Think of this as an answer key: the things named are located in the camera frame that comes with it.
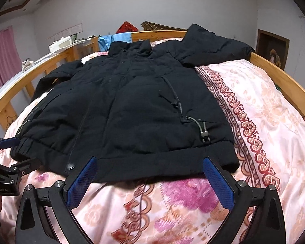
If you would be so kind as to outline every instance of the picture frame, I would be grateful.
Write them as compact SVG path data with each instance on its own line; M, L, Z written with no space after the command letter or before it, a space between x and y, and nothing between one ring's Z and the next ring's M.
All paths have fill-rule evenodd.
M265 30L258 30L256 53L283 71L285 70L288 49L289 39Z

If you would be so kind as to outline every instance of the jacket collar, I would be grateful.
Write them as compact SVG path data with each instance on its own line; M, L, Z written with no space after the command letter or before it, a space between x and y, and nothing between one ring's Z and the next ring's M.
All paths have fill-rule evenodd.
M122 51L131 51L133 54L149 54L151 52L150 41L145 40L132 43L114 41L111 43L108 55L113 56L121 53Z

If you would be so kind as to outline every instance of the pink floral bedding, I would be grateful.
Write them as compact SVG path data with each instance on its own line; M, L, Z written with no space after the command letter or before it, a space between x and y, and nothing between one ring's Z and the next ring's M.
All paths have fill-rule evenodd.
M83 62L107 52L97 52ZM240 168L233 176L255 187L274 184L280 195L286 240L293 244L305 229L305 122L285 100L267 74L246 60L196 67L206 87L222 107L235 136ZM5 138L15 136L33 101L10 126ZM0 151L0 164L15 161L10 149ZM63 177L34 171L20 182L36 188L51 186ZM14 226L20 197L2 198L2 235L14 243ZM234 243L243 237L251 219L250 208ZM92 183L75 217L95 244L207 243L228 211L220 205L207 179L174 182L147 181L116 184ZM57 235L67 243L53 213Z

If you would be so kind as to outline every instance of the blue cloth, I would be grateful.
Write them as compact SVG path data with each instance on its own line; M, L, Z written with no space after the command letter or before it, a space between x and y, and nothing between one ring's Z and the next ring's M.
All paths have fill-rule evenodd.
M108 35L98 38L98 45L100 51L108 51L113 41L124 41L131 43L132 42L131 32L119 33L115 35Z

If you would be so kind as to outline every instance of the wooden bed rail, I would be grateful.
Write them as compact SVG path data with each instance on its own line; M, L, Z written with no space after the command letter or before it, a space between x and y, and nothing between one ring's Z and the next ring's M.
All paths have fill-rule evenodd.
M185 31L141 31L132 33L132 41L150 39L151 42L167 38L183 38ZM48 74L57 67L57 63L65 60L71 62L92 52L99 51L98 38L92 38L85 46L74 45L65 51L58 53L56 56L49 58L47 61L30 68L26 72L20 72L0 88L0 125L7 130L8 127L16 120L17 114L12 107L11 99L20 92L24 87L30 97L34 94L32 80L38 75ZM305 90L288 74L280 68L252 53L250 62L267 72L272 81L277 84L284 97L305 116Z

